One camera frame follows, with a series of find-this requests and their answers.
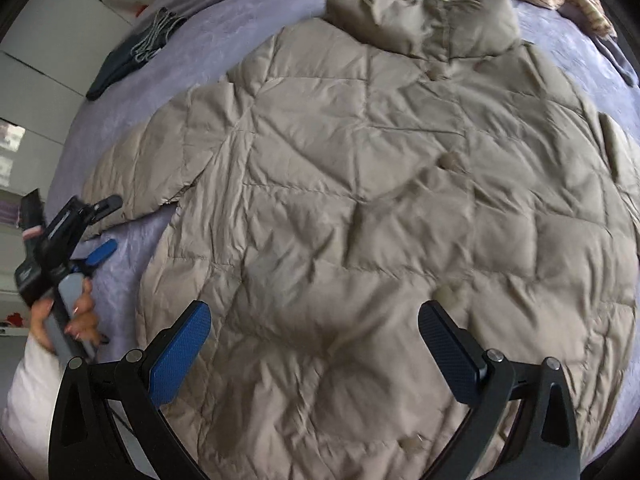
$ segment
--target gray blanket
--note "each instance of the gray blanket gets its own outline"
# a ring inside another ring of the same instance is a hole
[[[178,92],[219,78],[281,27],[323,12],[324,0],[224,0],[201,10],[143,69],[85,103],[71,127],[47,202],[47,217],[81,186],[102,153],[134,124]],[[523,37],[546,50],[598,108],[640,140],[640,90],[629,88],[589,38],[558,13],[514,2]],[[115,228],[78,249],[86,254],[108,238],[119,249],[95,277],[101,330],[111,337],[101,360],[119,359],[136,345],[134,311],[140,276],[168,224],[173,207]],[[640,406],[640,344],[636,344],[616,413],[599,451],[610,447]]]

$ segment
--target screw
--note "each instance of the screw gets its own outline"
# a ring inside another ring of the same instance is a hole
[[[72,370],[76,370],[82,366],[83,362],[84,361],[81,357],[74,357],[73,359],[71,359],[71,361],[69,361],[69,368],[71,368]]]
[[[504,360],[504,354],[495,348],[489,348],[486,351],[486,356],[494,363],[501,363]]]
[[[135,350],[131,350],[127,352],[126,359],[130,363],[137,363],[138,361],[140,361],[140,359],[142,359],[142,351],[138,350],[137,348]]]
[[[556,359],[555,357],[547,357],[545,359],[545,363],[552,370],[559,370],[560,369],[560,361],[558,361],[558,359]]]

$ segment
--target blue gripper pad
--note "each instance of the blue gripper pad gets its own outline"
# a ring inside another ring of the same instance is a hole
[[[195,301],[190,318],[178,329],[149,373],[149,396],[156,408],[175,399],[182,381],[209,336],[209,305]]]
[[[87,256],[84,264],[89,267],[98,267],[109,256],[111,256],[118,249],[118,242],[113,238],[107,240],[100,247],[98,247],[93,253]]]

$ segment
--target white cabinet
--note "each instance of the white cabinet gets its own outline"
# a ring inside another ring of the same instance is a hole
[[[0,118],[64,143],[84,98],[0,52]]]
[[[14,290],[14,270],[24,260],[22,235],[18,229],[0,226],[0,291]]]
[[[84,95],[129,29],[100,0],[30,0],[0,50]]]

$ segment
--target jacket button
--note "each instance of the jacket button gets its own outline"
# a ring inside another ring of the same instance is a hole
[[[441,170],[455,171],[456,173],[465,173],[465,166],[462,156],[457,152],[445,152],[439,156],[436,165]]]
[[[400,447],[407,453],[415,453],[418,451],[424,451],[427,447],[428,441],[420,434],[415,433],[412,436],[406,436],[398,440]]]
[[[434,63],[427,69],[426,76],[432,81],[451,79],[451,67],[448,63]]]

